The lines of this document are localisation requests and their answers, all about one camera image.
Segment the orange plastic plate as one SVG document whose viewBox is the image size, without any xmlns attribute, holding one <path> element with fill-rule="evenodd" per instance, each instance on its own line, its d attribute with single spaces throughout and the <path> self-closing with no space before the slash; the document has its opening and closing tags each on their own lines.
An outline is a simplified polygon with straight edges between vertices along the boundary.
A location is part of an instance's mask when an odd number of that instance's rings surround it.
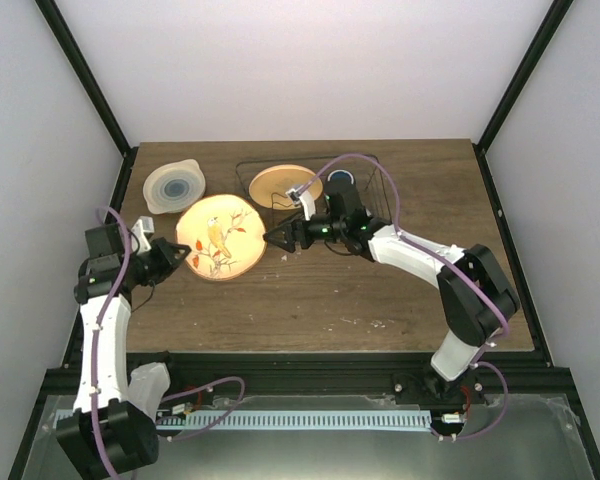
<svg viewBox="0 0 600 480">
<path fill-rule="evenodd" d="M 249 184 L 248 193 L 258 205 L 273 210 L 295 210 L 286 192 L 292 187 L 307 183 L 315 173 L 303 166 L 283 164 L 267 168 L 258 173 Z"/>
</svg>

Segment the wooden bird painted plate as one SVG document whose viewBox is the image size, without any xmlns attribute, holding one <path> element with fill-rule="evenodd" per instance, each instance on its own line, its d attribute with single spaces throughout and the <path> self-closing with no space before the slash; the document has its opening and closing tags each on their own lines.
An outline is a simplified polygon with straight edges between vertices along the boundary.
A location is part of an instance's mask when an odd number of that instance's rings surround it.
<svg viewBox="0 0 600 480">
<path fill-rule="evenodd" d="M 257 210 L 231 194 L 199 200 L 175 227 L 177 242 L 191 248 L 187 266 L 210 281 L 228 281 L 253 268 L 266 251 L 264 233 Z"/>
</svg>

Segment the dark blue ceramic mug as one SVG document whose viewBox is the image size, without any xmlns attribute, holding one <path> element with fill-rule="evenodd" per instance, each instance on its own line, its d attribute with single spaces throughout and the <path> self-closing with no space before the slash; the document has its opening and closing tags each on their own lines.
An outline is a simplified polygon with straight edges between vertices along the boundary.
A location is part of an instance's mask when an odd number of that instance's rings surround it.
<svg viewBox="0 0 600 480">
<path fill-rule="evenodd" d="M 337 169 L 331 171 L 327 176 L 328 182 L 346 182 L 347 184 L 355 185 L 356 179 L 355 176 L 349 171 L 345 169 Z"/>
</svg>

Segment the black wire dish rack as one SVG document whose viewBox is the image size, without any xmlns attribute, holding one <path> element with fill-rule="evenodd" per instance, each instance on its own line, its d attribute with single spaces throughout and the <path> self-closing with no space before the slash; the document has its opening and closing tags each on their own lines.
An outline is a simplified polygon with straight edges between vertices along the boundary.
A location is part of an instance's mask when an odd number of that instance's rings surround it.
<svg viewBox="0 0 600 480">
<path fill-rule="evenodd" d="M 332 158 L 328 155 L 313 155 L 243 160 L 235 167 L 235 174 L 237 177 L 236 190 L 256 208 L 261 215 L 265 226 L 270 228 L 295 215 L 302 215 L 303 210 L 300 207 L 295 210 L 273 210 L 255 203 L 248 193 L 249 184 L 254 177 L 267 168 L 283 164 L 300 165 L 317 174 L 331 159 Z M 320 175 L 320 179 L 311 185 L 309 192 L 314 197 L 315 205 L 318 210 L 322 210 L 326 207 L 324 187 L 326 185 L 327 176 L 331 171 L 337 169 L 349 170 L 355 176 L 355 185 L 359 192 L 362 204 L 370 211 L 370 213 L 385 219 L 392 217 L 391 201 L 393 200 L 393 197 L 387 181 L 374 164 L 359 159 L 340 161 L 336 165 L 328 168 Z"/>
</svg>

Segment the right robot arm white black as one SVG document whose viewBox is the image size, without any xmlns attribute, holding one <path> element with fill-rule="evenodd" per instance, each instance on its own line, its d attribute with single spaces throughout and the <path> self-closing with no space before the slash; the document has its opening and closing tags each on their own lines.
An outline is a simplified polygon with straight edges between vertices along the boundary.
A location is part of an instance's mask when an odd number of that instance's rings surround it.
<svg viewBox="0 0 600 480">
<path fill-rule="evenodd" d="M 317 242 L 340 243 L 351 255 L 400 269 L 438 290 L 448 332 L 431 357 L 423 384 L 431 400 L 451 400 L 460 390 L 461 377 L 507 334 L 509 320 L 520 308 L 516 290 L 492 251 L 480 244 L 469 249 L 438 244 L 374 216 L 362 204 L 354 178 L 342 172 L 324 185 L 322 213 L 300 187 L 287 195 L 303 215 L 267 231 L 267 244 L 294 252 Z"/>
</svg>

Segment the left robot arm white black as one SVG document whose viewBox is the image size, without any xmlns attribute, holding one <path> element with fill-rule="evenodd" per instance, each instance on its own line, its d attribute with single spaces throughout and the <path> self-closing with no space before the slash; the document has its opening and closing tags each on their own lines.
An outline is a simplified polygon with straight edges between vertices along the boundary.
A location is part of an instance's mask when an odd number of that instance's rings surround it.
<svg viewBox="0 0 600 480">
<path fill-rule="evenodd" d="M 126 340 L 132 290 L 165 281 L 191 250 L 156 236 L 148 216 L 138 218 L 128 238 L 115 224 L 90 229 L 85 238 L 89 257 L 74 288 L 84 333 L 79 389 L 56 438 L 81 478 L 106 479 L 156 462 L 159 403 L 183 395 L 183 377 L 161 362 L 129 371 Z"/>
</svg>

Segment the translucent white bowl with spout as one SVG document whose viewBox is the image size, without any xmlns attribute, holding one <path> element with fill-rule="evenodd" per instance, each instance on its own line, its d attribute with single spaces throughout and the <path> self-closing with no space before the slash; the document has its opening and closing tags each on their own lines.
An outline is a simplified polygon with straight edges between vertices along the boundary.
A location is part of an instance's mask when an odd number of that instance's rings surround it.
<svg viewBox="0 0 600 480">
<path fill-rule="evenodd" d="M 163 165 L 143 184 L 143 197 L 153 215 L 181 213 L 200 200 L 205 191 L 206 178 L 195 159 Z"/>
</svg>

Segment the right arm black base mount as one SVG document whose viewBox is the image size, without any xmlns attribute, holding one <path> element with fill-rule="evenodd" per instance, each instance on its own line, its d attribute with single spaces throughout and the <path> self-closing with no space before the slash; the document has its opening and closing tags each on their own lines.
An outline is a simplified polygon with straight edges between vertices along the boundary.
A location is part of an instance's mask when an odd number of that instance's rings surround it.
<svg viewBox="0 0 600 480">
<path fill-rule="evenodd" d="M 405 370 L 391 375 L 395 395 L 403 403 L 442 407 L 484 404 L 485 395 L 468 380 L 445 381 L 433 370 Z"/>
</svg>

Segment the black aluminium frame rail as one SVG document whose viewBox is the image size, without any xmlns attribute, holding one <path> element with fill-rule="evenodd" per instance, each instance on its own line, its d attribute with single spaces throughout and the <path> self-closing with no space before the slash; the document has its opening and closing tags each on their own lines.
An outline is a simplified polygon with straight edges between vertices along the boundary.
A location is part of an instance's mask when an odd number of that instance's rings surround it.
<svg viewBox="0 0 600 480">
<path fill-rule="evenodd" d="M 249 395 L 390 394 L 434 378 L 429 352 L 416 353 L 129 353 L 129 371 L 164 362 L 172 393 L 237 376 Z M 503 374 L 514 394 L 575 398 L 571 371 L 534 352 L 489 353 L 483 360 Z"/>
</svg>

